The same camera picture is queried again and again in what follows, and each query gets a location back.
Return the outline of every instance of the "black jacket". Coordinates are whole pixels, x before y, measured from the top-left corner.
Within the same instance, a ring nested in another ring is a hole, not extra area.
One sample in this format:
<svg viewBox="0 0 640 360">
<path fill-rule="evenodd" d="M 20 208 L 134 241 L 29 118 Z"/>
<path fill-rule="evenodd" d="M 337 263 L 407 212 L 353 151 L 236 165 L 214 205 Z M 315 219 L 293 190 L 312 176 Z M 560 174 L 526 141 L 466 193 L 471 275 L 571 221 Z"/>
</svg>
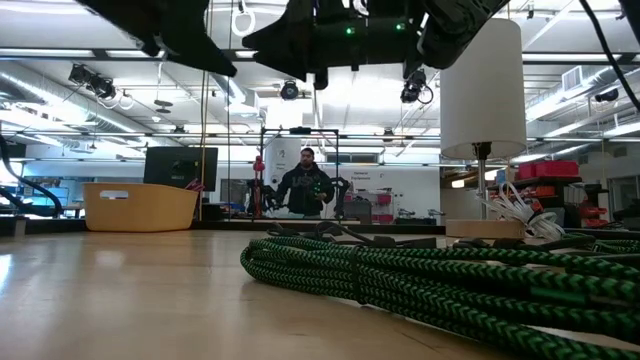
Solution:
<svg viewBox="0 0 640 360">
<path fill-rule="evenodd" d="M 322 201 L 316 199 L 317 192 L 327 194 L 327 198 L 324 199 L 326 204 L 333 200 L 335 192 L 329 176 L 320 170 L 316 163 L 313 163 L 309 170 L 298 164 L 295 169 L 284 174 L 282 182 L 278 185 L 278 198 L 284 199 L 289 189 L 289 211 L 309 216 L 319 215 L 323 209 Z"/>
</svg>

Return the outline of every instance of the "green braided cable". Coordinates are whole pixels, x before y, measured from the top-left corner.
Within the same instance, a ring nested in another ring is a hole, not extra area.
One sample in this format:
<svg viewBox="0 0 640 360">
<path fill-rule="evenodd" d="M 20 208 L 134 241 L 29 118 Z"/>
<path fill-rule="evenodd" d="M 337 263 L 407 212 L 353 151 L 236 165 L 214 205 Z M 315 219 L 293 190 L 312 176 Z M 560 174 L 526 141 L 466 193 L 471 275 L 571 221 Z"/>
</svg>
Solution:
<svg viewBox="0 0 640 360">
<path fill-rule="evenodd" d="M 640 254 L 640 241 L 599 240 L 595 242 L 594 249 L 609 254 Z"/>
<path fill-rule="evenodd" d="M 571 273 L 486 260 L 564 267 Z M 518 354 L 640 360 L 639 353 L 526 326 L 640 343 L 640 272 L 601 259 L 503 249 L 354 249 L 272 237 L 252 241 L 241 264 L 271 285 L 368 303 Z"/>
</svg>

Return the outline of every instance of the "workbench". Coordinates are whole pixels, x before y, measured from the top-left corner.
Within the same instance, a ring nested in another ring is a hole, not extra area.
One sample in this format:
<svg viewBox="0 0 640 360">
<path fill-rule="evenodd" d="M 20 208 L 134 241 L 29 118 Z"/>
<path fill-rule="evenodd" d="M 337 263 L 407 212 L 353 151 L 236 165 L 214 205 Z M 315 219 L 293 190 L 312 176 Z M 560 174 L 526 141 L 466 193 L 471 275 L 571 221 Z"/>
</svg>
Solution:
<svg viewBox="0 0 640 360">
<path fill-rule="evenodd" d="M 0 354 L 12 360 L 517 358 L 373 307 L 259 283 L 239 256 L 250 239 L 264 236 L 67 233 L 2 244 Z"/>
</svg>

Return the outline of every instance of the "man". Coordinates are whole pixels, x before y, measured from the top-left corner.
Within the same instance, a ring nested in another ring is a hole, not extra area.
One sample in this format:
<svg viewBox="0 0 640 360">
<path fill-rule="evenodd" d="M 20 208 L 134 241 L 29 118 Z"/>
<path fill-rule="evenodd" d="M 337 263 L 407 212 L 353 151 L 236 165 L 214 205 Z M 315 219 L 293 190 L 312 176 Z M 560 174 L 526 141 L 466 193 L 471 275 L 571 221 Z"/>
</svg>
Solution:
<svg viewBox="0 0 640 360">
<path fill-rule="evenodd" d="M 303 215 L 304 219 L 320 219 L 323 202 L 333 200 L 334 189 L 330 178 L 313 161 L 315 153 L 311 148 L 300 152 L 300 163 L 295 169 L 284 174 L 278 185 L 277 198 L 284 199 L 289 194 L 289 212 Z"/>
</svg>

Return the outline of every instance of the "computer monitor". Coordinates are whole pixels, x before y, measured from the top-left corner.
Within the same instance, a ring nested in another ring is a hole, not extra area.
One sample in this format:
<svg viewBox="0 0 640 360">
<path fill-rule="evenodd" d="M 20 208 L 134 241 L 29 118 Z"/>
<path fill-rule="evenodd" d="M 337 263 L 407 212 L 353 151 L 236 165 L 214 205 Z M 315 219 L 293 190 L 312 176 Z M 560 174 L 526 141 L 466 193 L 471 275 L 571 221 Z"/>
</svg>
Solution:
<svg viewBox="0 0 640 360">
<path fill-rule="evenodd" d="M 218 149 L 205 148 L 204 191 L 216 190 Z M 150 147 L 144 165 L 144 183 L 184 189 L 201 179 L 202 149 L 188 147 Z"/>
</svg>

